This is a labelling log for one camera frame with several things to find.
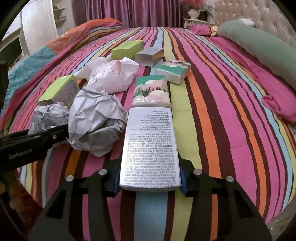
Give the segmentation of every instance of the nightstand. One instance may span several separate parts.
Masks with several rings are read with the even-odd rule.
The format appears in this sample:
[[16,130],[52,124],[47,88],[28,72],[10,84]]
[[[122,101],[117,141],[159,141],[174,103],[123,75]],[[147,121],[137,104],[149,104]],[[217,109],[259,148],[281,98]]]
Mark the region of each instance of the nightstand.
[[184,20],[185,20],[184,28],[188,28],[192,23],[208,25],[211,27],[213,27],[215,25],[214,23],[209,23],[206,21],[198,20],[198,19],[184,18]]

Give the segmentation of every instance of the tufted headboard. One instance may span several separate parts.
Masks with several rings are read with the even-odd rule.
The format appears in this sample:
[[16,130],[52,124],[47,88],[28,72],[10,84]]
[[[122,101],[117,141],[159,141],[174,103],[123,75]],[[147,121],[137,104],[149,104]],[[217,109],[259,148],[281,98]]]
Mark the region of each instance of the tufted headboard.
[[264,30],[296,48],[296,32],[272,0],[216,0],[215,24],[238,19],[253,20],[255,27]]

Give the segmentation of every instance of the screw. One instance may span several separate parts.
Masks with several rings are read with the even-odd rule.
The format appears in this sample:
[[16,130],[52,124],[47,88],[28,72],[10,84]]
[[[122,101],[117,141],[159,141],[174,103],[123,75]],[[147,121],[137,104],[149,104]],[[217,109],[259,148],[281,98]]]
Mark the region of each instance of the screw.
[[234,178],[232,176],[227,176],[226,180],[229,181],[230,183],[234,182]]
[[99,170],[99,174],[100,175],[106,175],[107,174],[107,170],[106,169],[101,169],[101,170]]
[[194,169],[193,173],[194,173],[194,175],[199,176],[202,174],[202,170],[201,169]]
[[74,177],[72,175],[69,175],[66,177],[67,182],[72,182],[74,180]]

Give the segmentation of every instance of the crumpled paper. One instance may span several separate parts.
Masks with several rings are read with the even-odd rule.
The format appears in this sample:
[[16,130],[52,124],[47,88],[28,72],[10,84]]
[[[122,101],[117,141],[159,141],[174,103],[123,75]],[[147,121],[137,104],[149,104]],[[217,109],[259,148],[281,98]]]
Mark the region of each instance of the crumpled paper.
[[32,118],[28,135],[68,124],[68,110],[64,103],[58,102],[47,106],[38,106]]
[[131,85],[139,64],[129,58],[113,60],[95,68],[89,77],[88,87],[109,94],[126,91]]
[[103,64],[107,64],[108,62],[111,62],[112,60],[113,60],[112,54],[108,55],[106,58],[105,57],[95,57],[91,61],[86,63],[85,66],[82,67],[80,71],[78,71],[74,74],[75,78],[77,80],[86,79],[87,81],[89,81],[89,77],[91,75],[91,72],[95,68],[97,68]]
[[69,111],[68,141],[74,149],[101,157],[112,150],[127,118],[128,112],[115,95],[85,87]]

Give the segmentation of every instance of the pink pillow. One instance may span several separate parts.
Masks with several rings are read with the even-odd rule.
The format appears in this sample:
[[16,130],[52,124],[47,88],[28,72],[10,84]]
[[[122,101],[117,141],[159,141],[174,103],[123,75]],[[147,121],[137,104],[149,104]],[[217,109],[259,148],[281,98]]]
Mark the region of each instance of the pink pillow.
[[250,55],[236,43],[223,37],[212,37],[210,41],[229,57],[243,66],[268,94],[262,103],[275,112],[279,119],[296,122],[296,94],[292,88],[269,68]]
[[202,35],[206,37],[210,37],[212,35],[212,27],[202,24],[194,24],[192,23],[191,26],[188,28],[192,34],[194,35]]

